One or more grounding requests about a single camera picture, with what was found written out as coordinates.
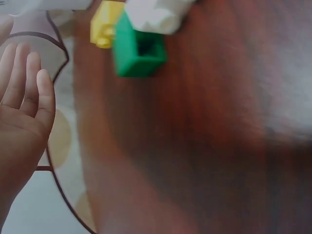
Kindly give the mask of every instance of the toy block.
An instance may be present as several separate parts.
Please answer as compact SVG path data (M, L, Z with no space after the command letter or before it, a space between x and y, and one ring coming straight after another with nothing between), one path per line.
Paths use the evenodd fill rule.
M90 42L97 47L112 47L115 36L114 24L123 12L125 3L119 1L102 1L91 20Z
M196 0L127 0L125 11L134 29L173 34Z
M148 77L167 61L161 34L136 31L124 12L115 25L115 70L120 77Z

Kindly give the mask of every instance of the brown surface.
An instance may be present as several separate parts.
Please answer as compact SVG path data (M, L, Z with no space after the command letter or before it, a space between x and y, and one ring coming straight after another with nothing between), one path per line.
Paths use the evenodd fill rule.
M312 1L200 0L138 80L88 43L95 8L74 85L98 232L311 233Z

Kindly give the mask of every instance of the finger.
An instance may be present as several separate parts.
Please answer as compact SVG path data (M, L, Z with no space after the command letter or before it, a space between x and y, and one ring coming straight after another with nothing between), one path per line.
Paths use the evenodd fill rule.
M39 92L37 87L37 74L41 70L41 59L38 53L30 53L26 64L25 98L20 109L25 114L35 117L38 110Z
M45 126L47 135L49 135L55 117L55 93L52 81L46 70L42 69L38 72L37 84L39 103L35 119Z
M19 109L25 94L26 61L30 52L28 44L19 44L16 49L14 65L9 85L6 89L1 105Z
M0 16L0 45L2 45L10 35L14 24L12 16Z
M0 103L8 87L16 53L16 43L9 44L0 61Z

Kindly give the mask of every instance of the curved outline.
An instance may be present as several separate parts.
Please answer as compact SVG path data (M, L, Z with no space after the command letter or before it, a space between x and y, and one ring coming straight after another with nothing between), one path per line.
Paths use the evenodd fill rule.
M48 19L48 22L51 24L53 30L55 31L58 40L55 40L53 37L47 35L47 34L43 34L43 33L39 33L39 32L33 32L33 31L24 31L24 32L18 32L18 33L13 33L10 34L8 38L13 38L13 37L18 37L18 36L34 36L34 37L39 37L39 38L43 38L48 40L49 42L53 43L54 45L56 45L57 47L59 47L60 49L62 49L65 53L65 57L66 57L66 61L60 66L60 68L58 69L58 71L56 72L56 74L54 75L52 82L53 84L55 84L57 78L59 77L59 74L61 73L61 71L63 70L63 68L69 63L69 54L68 51L64 45L64 42L59 34L58 28L56 27L56 25L53 23L50 14L48 11L46 11L46 17ZM91 234L97 234L95 233L93 230L91 230L91 228L89 228L83 221L82 219L78 216L78 214L76 213L76 211L73 209L73 207L71 206L71 204L69 203L69 201L67 200L63 189L58 181L57 175L54 171L53 168L53 164L50 158L50 152L49 152L49 147L46 148L46 152L47 152L47 158L48 158L48 162L49 162L49 166L37 166L36 171L49 171L52 172L54 181L58 187L58 190L64 200L64 202L66 203L67 207L69 208L69 210L71 211L71 213L74 215L74 217L78 220L78 222Z
M51 160L51 157L50 157L50 152L49 152L49 146L47 147L46 149L47 151L47 157L48 157L48 161L49 161L49 164L51 166L51 172L52 172L52 175L53 175L53 178L55 180L55 183L57 184L57 187L58 187L58 190L64 200L64 202L66 203L67 207L69 208L69 210L72 212L72 214L76 217L76 219L78 220L78 222L87 230L89 231L91 234L97 234L95 233L87 224L85 224L85 222L83 222L83 220L79 217L79 215L76 213L76 211L74 210L73 206L70 204L70 202L68 201L68 199L66 198L66 195L64 194L64 191L59 183L59 180L58 180L58 177L57 177L57 174L55 173L55 170L53 168L53 163L52 163L52 160Z

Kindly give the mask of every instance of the green block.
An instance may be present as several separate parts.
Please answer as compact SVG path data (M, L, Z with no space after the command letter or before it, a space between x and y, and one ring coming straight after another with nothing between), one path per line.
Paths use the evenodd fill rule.
M120 77L148 77L167 61L162 35L136 31L125 12L115 25L113 54Z

